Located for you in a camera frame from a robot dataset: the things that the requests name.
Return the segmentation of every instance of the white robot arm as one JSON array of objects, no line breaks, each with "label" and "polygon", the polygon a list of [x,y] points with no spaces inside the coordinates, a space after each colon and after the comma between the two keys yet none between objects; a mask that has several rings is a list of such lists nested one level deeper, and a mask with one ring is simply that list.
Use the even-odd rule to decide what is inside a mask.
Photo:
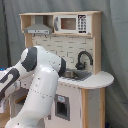
[{"label": "white robot arm", "polygon": [[18,80],[34,74],[25,104],[19,114],[9,120],[5,128],[36,128],[38,121],[50,113],[58,78],[66,69],[64,59],[41,46],[27,48],[20,61],[0,80],[0,99]]}]

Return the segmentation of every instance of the microwave door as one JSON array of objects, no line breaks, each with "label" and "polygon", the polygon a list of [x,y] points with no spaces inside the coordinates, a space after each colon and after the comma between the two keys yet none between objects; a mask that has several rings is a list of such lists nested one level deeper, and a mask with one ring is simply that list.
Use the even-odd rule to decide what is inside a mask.
[{"label": "microwave door", "polygon": [[78,33],[78,16],[77,15],[59,15],[56,33]]}]

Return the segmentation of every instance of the backsplash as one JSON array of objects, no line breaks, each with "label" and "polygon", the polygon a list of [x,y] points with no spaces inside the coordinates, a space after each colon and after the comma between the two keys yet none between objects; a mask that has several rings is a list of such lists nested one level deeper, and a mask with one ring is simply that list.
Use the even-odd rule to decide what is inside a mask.
[{"label": "backsplash", "polygon": [[[67,62],[67,68],[75,69],[78,62],[78,54],[87,51],[93,57],[93,39],[82,36],[59,35],[32,35],[33,45],[42,45],[47,51],[63,57]],[[93,70],[88,56],[82,55],[81,62],[86,62],[85,70]]]}]

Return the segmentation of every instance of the countertop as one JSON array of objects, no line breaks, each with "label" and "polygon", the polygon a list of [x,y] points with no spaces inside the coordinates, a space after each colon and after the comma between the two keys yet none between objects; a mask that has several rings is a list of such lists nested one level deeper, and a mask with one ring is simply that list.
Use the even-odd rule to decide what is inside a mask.
[{"label": "countertop", "polygon": [[84,81],[75,81],[66,78],[59,78],[59,83],[68,84],[71,86],[77,86],[84,89],[96,89],[109,86],[113,83],[114,77],[104,71],[100,71],[96,75],[91,75]]}]

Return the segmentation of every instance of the faucet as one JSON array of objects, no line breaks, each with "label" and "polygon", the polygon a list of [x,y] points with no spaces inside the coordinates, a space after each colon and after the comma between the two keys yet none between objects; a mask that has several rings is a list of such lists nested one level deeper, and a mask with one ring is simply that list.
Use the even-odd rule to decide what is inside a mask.
[{"label": "faucet", "polygon": [[83,70],[83,69],[85,69],[85,63],[86,63],[86,62],[85,62],[84,64],[82,64],[82,63],[80,62],[81,55],[83,55],[83,54],[86,54],[86,55],[89,57],[89,59],[90,59],[90,65],[93,65],[92,56],[91,56],[88,52],[82,51],[82,52],[80,52],[79,55],[78,55],[78,63],[76,64],[77,70]]}]

